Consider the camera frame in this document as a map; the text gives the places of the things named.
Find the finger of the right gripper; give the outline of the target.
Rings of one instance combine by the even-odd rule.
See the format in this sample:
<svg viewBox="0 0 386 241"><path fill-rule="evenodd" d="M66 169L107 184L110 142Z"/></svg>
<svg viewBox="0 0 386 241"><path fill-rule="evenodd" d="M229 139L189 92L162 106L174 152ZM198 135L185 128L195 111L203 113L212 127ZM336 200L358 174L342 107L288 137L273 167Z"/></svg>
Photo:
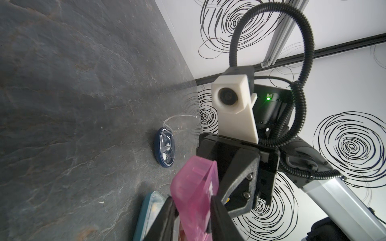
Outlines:
<svg viewBox="0 0 386 241"><path fill-rule="evenodd" d="M255 197L260 151L239 149L221 179L218 197L233 219L249 213Z"/></svg>

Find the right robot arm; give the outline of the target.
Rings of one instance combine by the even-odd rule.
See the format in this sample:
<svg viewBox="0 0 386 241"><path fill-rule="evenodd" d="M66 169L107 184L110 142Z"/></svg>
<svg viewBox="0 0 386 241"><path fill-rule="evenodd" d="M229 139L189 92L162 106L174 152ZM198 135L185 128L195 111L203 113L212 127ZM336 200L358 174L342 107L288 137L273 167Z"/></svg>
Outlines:
<svg viewBox="0 0 386 241"><path fill-rule="evenodd" d="M290 84L293 104L296 108L294 123L287 134L276 139L258 139L257 134L252 137L252 145L262 144L266 147L282 148L295 142L306 118L306 99L303 83L296 81ZM242 110L249 114L253 122L252 106L257 100L256 93L248 84L212 84L212 104L217 111L236 115L237 111L232 105L224 104L219 97L221 89L228 88L238 97L236 104L242 105ZM347 187L338 170L316 172L313 169L300 170L292 168L284 158L280 158L278 168L288 176L302 178L302 188L324 210L331 220L351 241L384 241L386 228L377 217L363 204L363 202ZM218 195L212 199L211 221L213 240L215 241L241 241L242 237L237 231L231 216L240 215L243 211L226 211L224 203L229 195L256 167L251 164L236 163L236 168L227 172Z"/></svg>

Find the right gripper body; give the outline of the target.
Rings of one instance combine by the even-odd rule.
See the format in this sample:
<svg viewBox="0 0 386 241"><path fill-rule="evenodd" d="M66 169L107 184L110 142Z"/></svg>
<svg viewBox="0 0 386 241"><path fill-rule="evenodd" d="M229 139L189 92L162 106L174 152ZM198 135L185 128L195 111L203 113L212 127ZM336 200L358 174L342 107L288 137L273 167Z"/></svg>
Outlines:
<svg viewBox="0 0 386 241"><path fill-rule="evenodd" d="M219 181L221 182L231 157L240 148L260 151L253 204L257 205L259 201L264 201L266 205L271 204L280 155L278 149L217 134L203 133L199 137L197 155L217 162Z"/></svg>

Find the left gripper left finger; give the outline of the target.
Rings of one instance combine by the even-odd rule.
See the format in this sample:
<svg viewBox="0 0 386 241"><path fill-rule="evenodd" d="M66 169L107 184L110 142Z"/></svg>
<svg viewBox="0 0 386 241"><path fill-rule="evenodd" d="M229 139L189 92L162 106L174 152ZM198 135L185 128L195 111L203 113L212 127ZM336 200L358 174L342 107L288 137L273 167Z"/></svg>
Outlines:
<svg viewBox="0 0 386 241"><path fill-rule="evenodd" d="M177 210L176 204L173 198L169 196L143 240L172 241L175 230L175 222L178 217L179 212Z"/></svg>

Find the pink pillbox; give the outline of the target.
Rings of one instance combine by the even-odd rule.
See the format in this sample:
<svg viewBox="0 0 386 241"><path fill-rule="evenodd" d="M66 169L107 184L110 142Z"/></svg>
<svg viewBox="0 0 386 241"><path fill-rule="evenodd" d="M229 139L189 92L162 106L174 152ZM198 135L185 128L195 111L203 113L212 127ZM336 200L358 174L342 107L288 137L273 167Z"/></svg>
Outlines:
<svg viewBox="0 0 386 241"><path fill-rule="evenodd" d="M217 195L217 162L191 157L173 178L170 192L188 241L211 241L207 233L211 197Z"/></svg>

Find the blue rectangular pillbox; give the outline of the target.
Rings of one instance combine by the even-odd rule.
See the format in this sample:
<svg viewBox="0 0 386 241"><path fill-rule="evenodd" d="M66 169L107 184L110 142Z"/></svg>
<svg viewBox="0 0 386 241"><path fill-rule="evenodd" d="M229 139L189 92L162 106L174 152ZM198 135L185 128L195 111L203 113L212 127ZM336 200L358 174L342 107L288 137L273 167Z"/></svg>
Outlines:
<svg viewBox="0 0 386 241"><path fill-rule="evenodd" d="M143 241L155 219L157 218L159 212L161 211L161 208L164 205L166 199L167 198L165 198L157 191L146 195L142 203L140 215L136 225L136 230L133 237L134 241ZM180 218L178 217L175 222L173 241L177 241L179 239L179 221Z"/></svg>

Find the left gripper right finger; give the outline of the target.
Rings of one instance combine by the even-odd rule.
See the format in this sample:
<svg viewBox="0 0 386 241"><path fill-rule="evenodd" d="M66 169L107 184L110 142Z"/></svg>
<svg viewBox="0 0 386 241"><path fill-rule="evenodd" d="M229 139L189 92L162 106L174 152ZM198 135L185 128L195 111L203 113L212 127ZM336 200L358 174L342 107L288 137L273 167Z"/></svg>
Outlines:
<svg viewBox="0 0 386 241"><path fill-rule="evenodd" d="M221 200L211 197L211 231L213 241L243 241Z"/></svg>

